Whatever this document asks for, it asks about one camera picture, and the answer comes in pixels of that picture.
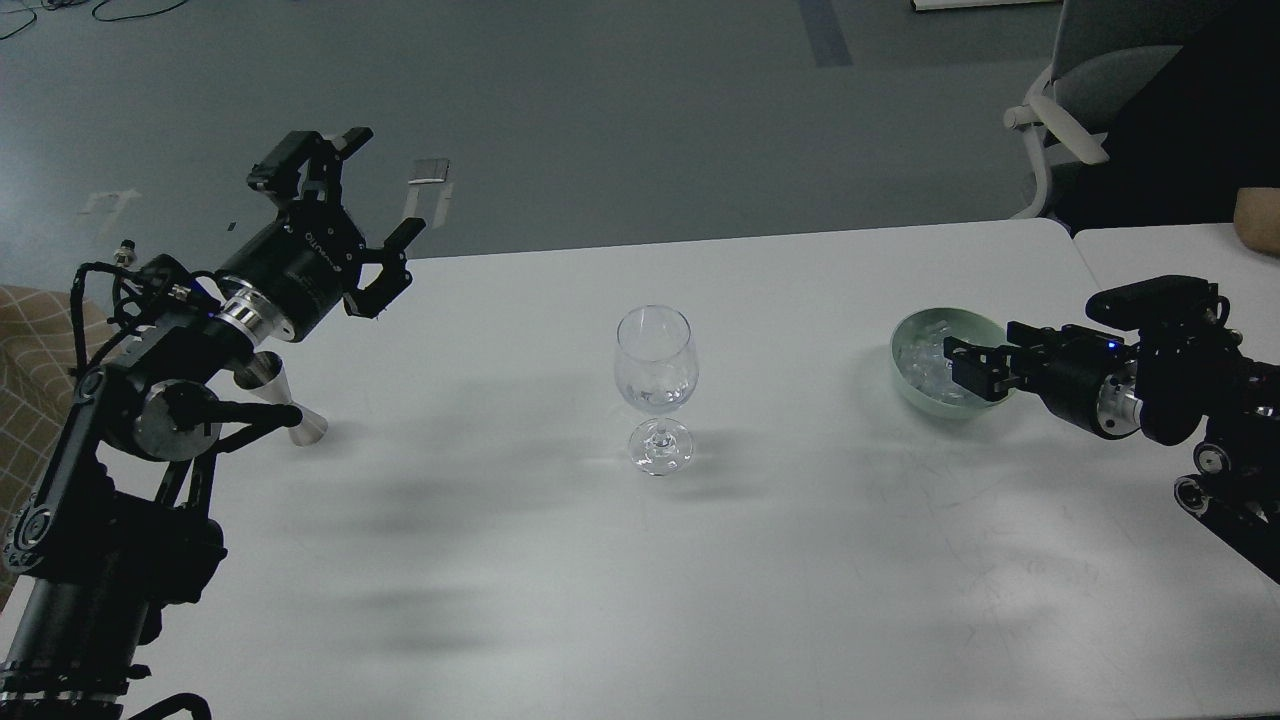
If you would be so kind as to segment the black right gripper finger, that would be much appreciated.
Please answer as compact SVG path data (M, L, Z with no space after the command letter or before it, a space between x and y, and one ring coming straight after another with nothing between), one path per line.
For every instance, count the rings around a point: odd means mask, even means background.
M951 373L955 384L988 404L1000 404L1021 388L1021 378L1000 357L955 357Z
M1007 373L1012 359L1020 354L1016 345L984 346L950 334L943 340L943 356L951 373L982 372Z

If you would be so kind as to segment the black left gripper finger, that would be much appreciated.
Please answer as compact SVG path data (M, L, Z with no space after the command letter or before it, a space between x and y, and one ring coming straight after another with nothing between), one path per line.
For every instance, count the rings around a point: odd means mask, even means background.
M342 170L374 136L369 127L353 127L338 136L316 131L292 131L247 174L247 186L268 197L276 209L275 224L285 224L301 213L351 219L342 200Z
M356 243L342 272L342 302L349 316L374 319L412 283L407 268L410 245L428 228L419 217L404 218L385 238L381 247ZM361 286L361 272L378 266L378 274Z

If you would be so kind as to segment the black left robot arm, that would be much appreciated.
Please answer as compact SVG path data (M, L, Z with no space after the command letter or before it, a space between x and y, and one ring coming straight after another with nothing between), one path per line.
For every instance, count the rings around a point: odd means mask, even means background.
M215 272L138 264L128 240L77 269L70 407L3 544L4 566L35 579L3 662L5 719L119 719L150 674L134 652L227 557L218 459L280 428L297 445L326 432L262 345L305 340L337 306L375 318L411 284L426 222L372 247L342 201L343 165L371 135L289 132L246 179L274 220Z

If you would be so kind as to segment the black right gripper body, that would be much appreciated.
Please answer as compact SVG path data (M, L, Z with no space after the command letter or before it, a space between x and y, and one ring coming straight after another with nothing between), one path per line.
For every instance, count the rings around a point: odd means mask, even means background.
M1083 325L1010 322L1006 340L1014 387L1038 396L1056 418L1103 439L1140 429L1137 351L1121 338Z

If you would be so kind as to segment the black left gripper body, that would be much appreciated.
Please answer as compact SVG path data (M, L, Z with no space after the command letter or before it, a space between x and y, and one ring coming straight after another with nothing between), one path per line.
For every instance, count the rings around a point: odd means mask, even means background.
M365 238L339 205L292 205L215 272L219 316L260 345L300 342L360 278Z

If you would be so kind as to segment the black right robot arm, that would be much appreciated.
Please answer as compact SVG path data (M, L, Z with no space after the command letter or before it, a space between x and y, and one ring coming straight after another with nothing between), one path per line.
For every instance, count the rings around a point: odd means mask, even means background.
M1279 578L1277 366L1247 357L1213 282L1161 275L1092 296L1100 328L1010 322L996 347L948 337L954 380L986 401L1014 391L1103 439L1164 446L1202 430L1179 506L1272 580Z

